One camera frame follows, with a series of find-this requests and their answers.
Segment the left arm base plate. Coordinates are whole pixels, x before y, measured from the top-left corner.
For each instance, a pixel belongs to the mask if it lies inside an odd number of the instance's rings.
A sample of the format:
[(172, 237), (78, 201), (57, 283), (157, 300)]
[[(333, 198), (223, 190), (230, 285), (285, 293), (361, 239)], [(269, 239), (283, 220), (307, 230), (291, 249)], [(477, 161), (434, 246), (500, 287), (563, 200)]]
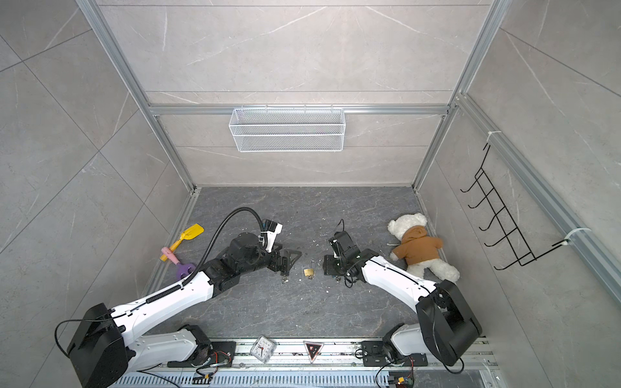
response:
[(230, 366), (234, 360), (237, 343), (234, 341), (216, 341), (210, 345), (199, 345), (185, 361), (170, 361), (168, 368), (215, 368)]

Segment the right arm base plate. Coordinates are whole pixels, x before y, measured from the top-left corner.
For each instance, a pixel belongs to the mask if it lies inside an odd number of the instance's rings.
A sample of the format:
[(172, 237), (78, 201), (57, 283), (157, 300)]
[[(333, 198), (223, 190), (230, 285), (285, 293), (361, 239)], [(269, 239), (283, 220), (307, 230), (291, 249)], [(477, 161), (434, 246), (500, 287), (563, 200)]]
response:
[(363, 361), (365, 367), (387, 365), (410, 365), (414, 367), (428, 366), (427, 355), (424, 353), (412, 353), (404, 356), (392, 345), (383, 341), (362, 341), (360, 347), (355, 350), (354, 357)]

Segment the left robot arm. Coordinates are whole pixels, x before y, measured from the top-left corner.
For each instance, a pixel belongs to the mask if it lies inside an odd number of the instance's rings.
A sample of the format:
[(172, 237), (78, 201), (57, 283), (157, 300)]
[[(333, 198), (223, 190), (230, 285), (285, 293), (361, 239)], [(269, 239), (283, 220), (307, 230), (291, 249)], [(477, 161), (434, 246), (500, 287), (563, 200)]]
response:
[(262, 268), (288, 276), (302, 253), (276, 242), (262, 246), (251, 233), (239, 234), (215, 258), (190, 276), (146, 297), (117, 307), (97, 304), (79, 321), (66, 356), (83, 387), (108, 387), (125, 373), (158, 364), (205, 360), (208, 338), (190, 325), (149, 335), (160, 323), (239, 284), (245, 273)]

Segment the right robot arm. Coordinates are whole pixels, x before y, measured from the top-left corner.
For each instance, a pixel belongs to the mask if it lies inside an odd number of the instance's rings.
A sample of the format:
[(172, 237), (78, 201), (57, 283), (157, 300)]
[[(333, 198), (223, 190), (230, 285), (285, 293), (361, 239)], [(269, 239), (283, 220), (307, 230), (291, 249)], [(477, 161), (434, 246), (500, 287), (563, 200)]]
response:
[(397, 363), (412, 354), (430, 352), (445, 367), (458, 363), (483, 335), (465, 297), (451, 281), (435, 283), (407, 273), (370, 249), (360, 250), (345, 231), (328, 239), (323, 271), (341, 276), (347, 287), (361, 281), (376, 286), (417, 313), (414, 324), (400, 324), (383, 337), (383, 353)]

